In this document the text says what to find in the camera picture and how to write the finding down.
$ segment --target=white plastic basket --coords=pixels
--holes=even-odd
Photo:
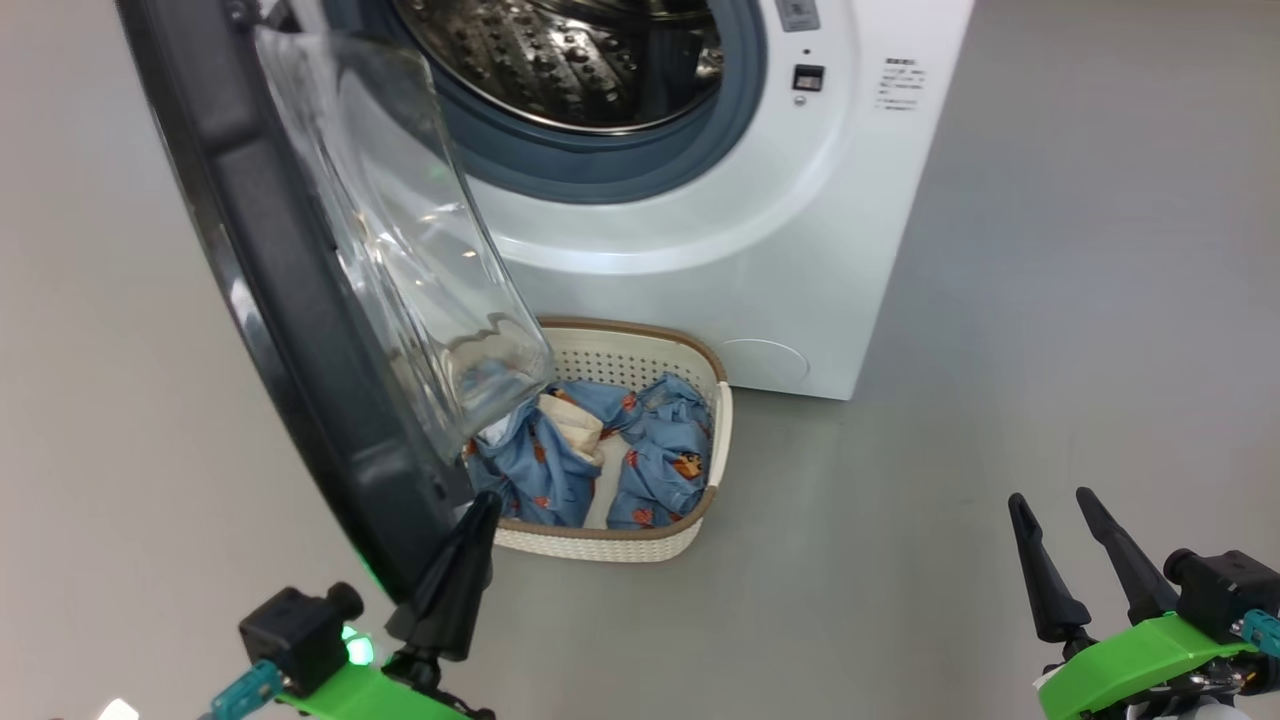
[[[675,331],[577,318],[541,318],[540,322],[556,355],[558,379],[594,380],[639,391],[663,373],[672,373],[701,393],[716,419],[707,491],[692,512],[666,528],[556,528],[503,518],[495,542],[525,552],[603,562],[659,562],[680,555],[698,537],[703,516],[724,477],[733,429],[733,396],[724,382],[723,365],[709,347]]]

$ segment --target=green light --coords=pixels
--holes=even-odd
[[[374,664],[374,641],[351,625],[343,625],[342,639],[347,643],[347,660],[352,665]]]

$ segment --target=metal drum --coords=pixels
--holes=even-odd
[[[719,87],[705,0],[393,0],[433,59],[503,110],[545,127],[626,135]]]

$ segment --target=gray floor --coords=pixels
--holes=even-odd
[[[388,610],[227,319],[114,28],[104,3],[0,9],[6,717],[195,717],[280,584]],[[854,402],[741,392],[672,562],[499,552],[448,685],[520,720],[1030,719],[1056,650],[1010,492],[1097,634],[1124,603],[1079,484],[1157,561],[1280,566],[1275,37],[1275,3],[980,0]]]

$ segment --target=open door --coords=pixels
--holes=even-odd
[[[471,498],[462,443],[552,370],[451,159],[428,64],[268,27],[253,0],[119,10],[244,345],[401,603]]]

